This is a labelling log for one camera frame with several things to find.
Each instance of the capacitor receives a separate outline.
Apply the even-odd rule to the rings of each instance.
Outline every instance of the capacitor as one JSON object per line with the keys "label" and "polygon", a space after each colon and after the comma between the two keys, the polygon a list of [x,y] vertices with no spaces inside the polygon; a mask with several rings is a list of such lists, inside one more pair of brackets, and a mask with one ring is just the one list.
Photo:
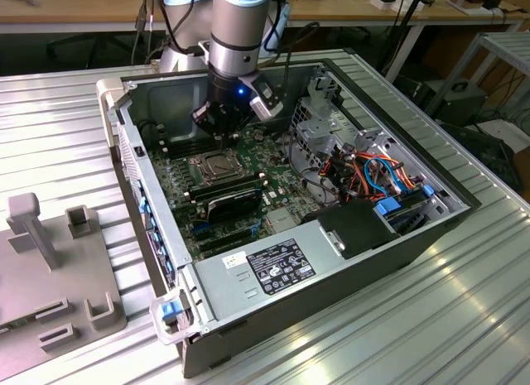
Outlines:
{"label": "capacitor", "polygon": [[263,140],[265,139],[262,131],[256,131],[253,135],[253,138],[256,142],[263,142]]}

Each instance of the table leg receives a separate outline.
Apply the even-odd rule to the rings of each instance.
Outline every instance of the table leg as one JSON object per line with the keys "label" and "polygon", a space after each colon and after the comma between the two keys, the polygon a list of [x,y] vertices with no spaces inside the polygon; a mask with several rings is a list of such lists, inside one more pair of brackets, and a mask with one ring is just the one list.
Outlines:
{"label": "table leg", "polygon": [[475,56],[477,50],[479,49],[479,40],[481,38],[482,34],[479,33],[473,39],[470,46],[459,59],[459,61],[456,63],[455,67],[453,68],[447,79],[444,81],[444,83],[441,85],[436,95],[433,97],[433,99],[431,99],[431,102],[427,105],[425,109],[425,113],[428,116],[432,116],[434,112],[438,109],[438,106],[440,105],[441,101],[446,96],[449,89],[455,83],[456,78],[462,74],[465,67],[470,63],[470,60]]}
{"label": "table leg", "polygon": [[416,44],[417,38],[422,33],[424,26],[425,25],[418,23],[417,25],[411,27],[411,30],[408,32],[405,41],[397,52],[392,64],[390,65],[390,69],[388,70],[387,75],[385,76],[385,78],[390,83],[393,83],[396,77],[398,77],[399,71],[407,60],[408,55],[411,53],[412,48]]}
{"label": "table leg", "polygon": [[[510,26],[508,26],[508,29],[506,29],[506,32],[518,31],[519,27],[521,27],[522,24],[523,24],[522,22],[513,23]],[[488,56],[486,56],[486,59],[482,61],[479,68],[473,73],[473,76],[471,76],[470,81],[478,85],[479,82],[484,77],[486,71],[494,63],[495,58],[497,58],[497,56],[490,52]]]}

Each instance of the blue cable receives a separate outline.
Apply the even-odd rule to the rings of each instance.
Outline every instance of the blue cable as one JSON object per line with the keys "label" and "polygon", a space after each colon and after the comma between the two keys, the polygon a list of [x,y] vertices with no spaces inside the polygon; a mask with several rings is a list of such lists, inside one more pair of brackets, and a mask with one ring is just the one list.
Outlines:
{"label": "blue cable", "polygon": [[252,225],[250,230],[252,231],[252,236],[256,236],[259,232],[259,228],[262,226],[262,220],[260,219],[257,224]]}
{"label": "blue cable", "polygon": [[381,190],[385,196],[388,197],[388,193],[386,190],[384,190],[383,188],[375,185],[372,181],[372,177],[369,176],[369,163],[374,160],[374,161],[378,161],[380,163],[383,163],[383,165],[387,168],[388,172],[390,173],[390,176],[392,177],[394,183],[399,187],[399,189],[403,190],[403,191],[406,191],[408,190],[407,186],[396,176],[396,172],[392,169],[392,167],[383,159],[380,159],[378,157],[375,157],[373,159],[370,159],[368,161],[366,161],[366,163],[364,164],[364,174],[366,175],[366,180],[368,181],[368,183],[375,189],[377,190]]}
{"label": "blue cable", "polygon": [[385,189],[381,188],[380,186],[377,186],[373,183],[372,181],[372,177],[370,176],[369,174],[369,168],[368,168],[368,164],[370,163],[370,160],[368,160],[365,164],[364,164],[364,176],[366,177],[366,180],[368,181],[368,183],[374,188],[374,189],[377,189],[381,192],[384,193],[385,197],[388,197],[388,193]]}

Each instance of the motherboard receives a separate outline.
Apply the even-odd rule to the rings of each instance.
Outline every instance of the motherboard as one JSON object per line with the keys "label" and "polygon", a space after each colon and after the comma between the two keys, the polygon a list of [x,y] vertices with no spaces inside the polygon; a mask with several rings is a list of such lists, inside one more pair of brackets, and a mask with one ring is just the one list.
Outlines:
{"label": "motherboard", "polygon": [[166,145],[150,158],[195,261],[294,228],[321,207],[291,169],[284,138],[263,126],[222,152]]}

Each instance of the circuit board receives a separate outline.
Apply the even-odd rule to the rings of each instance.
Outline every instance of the circuit board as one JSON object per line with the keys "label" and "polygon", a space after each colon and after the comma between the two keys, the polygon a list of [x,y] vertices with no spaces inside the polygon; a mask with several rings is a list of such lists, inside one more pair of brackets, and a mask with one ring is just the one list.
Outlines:
{"label": "circuit board", "polygon": [[[288,229],[289,225],[285,224],[295,226],[306,214],[320,208],[289,166],[284,151],[282,143],[274,141],[265,128],[249,127],[243,130],[238,143],[229,152],[209,152],[179,158],[169,158],[162,151],[150,153],[171,212],[195,261],[266,238],[285,229],[285,226]],[[212,168],[220,169],[218,173],[211,169],[201,170],[200,165],[205,166],[207,160],[214,163]],[[236,219],[210,224],[204,219],[201,205],[190,201],[186,192],[190,188],[210,185],[215,176],[223,175],[228,169],[236,177],[257,173],[264,175],[265,181],[260,186],[263,197],[252,212]],[[231,242],[213,247],[218,244],[216,241],[224,239]]]}

